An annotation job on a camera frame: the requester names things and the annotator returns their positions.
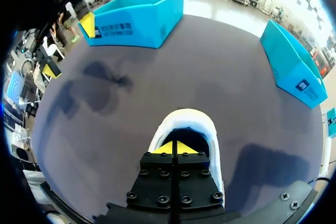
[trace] yellow triangle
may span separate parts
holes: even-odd
[[[51,76],[53,78],[57,78],[57,77],[59,77],[62,74],[60,72],[59,75],[55,75],[54,72],[52,72],[52,70],[50,69],[50,67],[49,67],[48,64],[45,65],[44,69],[42,70],[42,73],[45,73],[46,75]]]
[[[94,31],[95,30],[94,14],[92,12],[89,12],[79,22],[82,25],[84,31],[89,36],[89,38],[95,38],[96,35]]]
[[[167,154],[172,154],[172,152],[173,152],[173,142],[172,141],[170,141],[169,143],[166,143],[165,145],[156,149],[152,153],[160,154],[160,153],[163,153],[163,152],[166,152]],[[198,153],[197,151],[194,151],[190,147],[188,147],[185,144],[178,141],[177,142],[177,153],[182,154],[182,153],[185,153],[185,152],[190,153],[190,154]]]

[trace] bolt head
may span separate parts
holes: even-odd
[[[161,176],[161,177],[166,178],[166,177],[169,177],[169,175],[170,175],[170,173],[167,172],[167,171],[165,171],[165,170],[163,170],[163,171],[160,172],[160,176]]]
[[[127,196],[127,199],[128,199],[128,200],[134,200],[134,199],[137,198],[137,195],[136,195],[134,192],[132,192],[132,191],[129,191],[129,192],[126,194],[126,196]]]
[[[210,176],[210,171],[209,170],[203,170],[201,172],[201,175],[204,176],[204,177],[209,177]]]
[[[223,194],[217,191],[211,195],[211,200],[214,202],[221,202],[223,200]]]
[[[139,173],[140,173],[141,176],[146,176],[146,175],[148,175],[149,172],[147,170],[140,170]]]
[[[187,177],[189,177],[189,175],[190,175],[190,173],[189,173],[189,172],[186,172],[186,171],[184,171],[184,172],[181,172],[181,176],[182,176],[182,177],[184,177],[184,178],[187,178]]]
[[[289,199],[289,193],[282,193],[282,194],[280,194],[280,199],[282,200],[282,201],[286,201],[286,200],[288,200]]]
[[[181,197],[181,204],[184,207],[189,207],[191,205],[191,203],[193,202],[192,198],[189,197],[188,195],[182,196]]]
[[[168,196],[160,196],[159,198],[157,198],[157,203],[159,206],[166,206],[168,205],[170,199]]]
[[[292,201],[292,203],[290,204],[290,209],[292,210],[297,210],[300,207],[300,202],[298,202],[297,200]]]

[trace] blue cardboard box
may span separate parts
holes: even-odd
[[[310,108],[328,96],[309,52],[283,27],[270,20],[260,38],[276,85]]]
[[[119,45],[159,48],[183,16],[183,0],[113,0],[94,14],[89,46]]]
[[[336,137],[336,109],[333,108],[327,112],[328,119],[328,137]]]

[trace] dark gray table surface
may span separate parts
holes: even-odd
[[[51,188],[88,218],[107,201],[126,205],[143,152],[177,108],[215,123],[226,210],[247,214],[319,173],[320,108],[277,88],[259,38],[241,29],[185,15],[160,49],[83,40],[60,69],[38,109],[33,148]],[[117,85],[115,74],[127,81]]]

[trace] white chair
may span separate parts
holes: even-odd
[[[61,55],[61,57],[64,59],[64,55],[59,50],[59,48],[57,47],[56,44],[51,44],[50,46],[48,46],[47,37],[43,38],[43,44],[42,44],[42,46],[46,50],[48,56],[53,56],[55,52],[58,52],[59,55]]]

